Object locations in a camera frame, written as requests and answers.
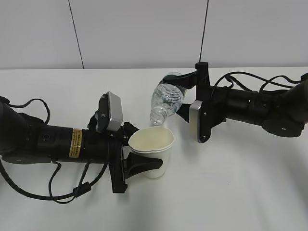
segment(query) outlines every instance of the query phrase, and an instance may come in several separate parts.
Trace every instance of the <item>cup rim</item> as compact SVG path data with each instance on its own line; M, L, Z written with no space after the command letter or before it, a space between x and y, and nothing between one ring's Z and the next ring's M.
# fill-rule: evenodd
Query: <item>cup rim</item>
M129 141L134 137L134 135L135 135L136 133L138 133L139 131L148 130L148 129L154 129L154 128L163 128L163 129L168 130L168 131L172 134L172 137L173 137L172 142L171 142L168 146L166 146L166 147L164 147L164 148L161 148L161 149L153 149L153 150L147 150L147 151L138 151L138 150L136 150L136 149L134 149L134 148L131 147ZM141 153L141 154L161 153L161 152L166 151L166 150L168 150L169 148L172 147L172 145L173 145L173 143L174 143L174 134L173 134L173 132L172 132L169 128L152 126L152 127L148 127L148 128L144 128L144 129L140 129L140 130L136 131L136 132L130 137L129 141L128 141L129 147L131 148L131 150L133 150L133 151L135 151L135 152L137 152L137 153Z

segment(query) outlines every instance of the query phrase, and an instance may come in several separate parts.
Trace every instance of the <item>cable connector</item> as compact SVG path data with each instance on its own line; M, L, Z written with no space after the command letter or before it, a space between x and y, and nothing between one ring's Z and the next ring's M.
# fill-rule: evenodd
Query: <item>cable connector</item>
M77 188L78 188L78 187L76 187L76 188L73 189L73 193L74 193L75 197L80 197L81 195L83 195L83 194L85 194L85 193L91 191L91 186L90 186L89 182L83 183L83 184L80 186L78 192L77 192Z

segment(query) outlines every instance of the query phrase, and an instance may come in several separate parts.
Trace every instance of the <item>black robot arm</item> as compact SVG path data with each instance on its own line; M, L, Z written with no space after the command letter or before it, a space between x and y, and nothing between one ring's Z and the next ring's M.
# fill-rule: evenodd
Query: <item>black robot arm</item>
M91 190L91 186L99 180L107 165L113 192L124 193L127 189L126 179L147 170L160 168L162 165L160 159L146 158L134 153L129 153L124 159L122 147L128 145L129 138L138 129L127 122L122 125L121 100L111 92L101 97L98 110L91 118L88 129L47 125L50 111L43 100L40 101L44 103L48 112L46 122L12 109L25 107L32 101L15 106L6 98L0 98L0 155L3 161L13 164L54 162L58 164L58 168L61 167L58 162L84 162L87 163L84 174L90 163L104 166L91 183L81 182L66 196L47 197L36 196L20 189L9 178L0 162L0 173L21 194L41 200L65 199L69 195L78 197Z
M234 78L234 74L249 75L265 81L265 84L259 92L252 91ZM273 82L278 77L298 85L290 87ZM195 72L166 77L163 81L187 89L196 86L196 101L183 104L177 114L189 122L192 137L203 143L210 138L211 129L227 118L262 126L264 130L277 136L300 136L308 122L308 75L303 75L300 81L290 80L286 76L278 77L266 80L250 73L232 72L211 86L208 63L199 62ZM218 83L224 78L231 85L218 87ZM233 89L234 83L243 90ZM269 83L290 89L264 91Z

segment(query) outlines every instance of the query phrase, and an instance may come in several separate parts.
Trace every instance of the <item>paper cup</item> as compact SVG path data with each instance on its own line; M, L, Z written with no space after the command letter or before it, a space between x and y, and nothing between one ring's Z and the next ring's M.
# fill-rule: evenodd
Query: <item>paper cup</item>
M137 155L157 158L163 161L159 169L143 172L148 178L157 178L166 171L173 142L174 136L170 129L150 127L135 132L130 137L128 144L133 153Z

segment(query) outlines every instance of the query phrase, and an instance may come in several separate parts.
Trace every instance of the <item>white wall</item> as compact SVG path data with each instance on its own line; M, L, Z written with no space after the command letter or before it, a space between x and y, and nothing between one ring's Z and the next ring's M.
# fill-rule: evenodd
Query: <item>white wall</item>
M71 0L85 68L193 67L205 0ZM211 67L308 64L307 0L210 0ZM0 68L81 68L66 0L2 1Z
M67 1L1 0L0 69L81 67Z

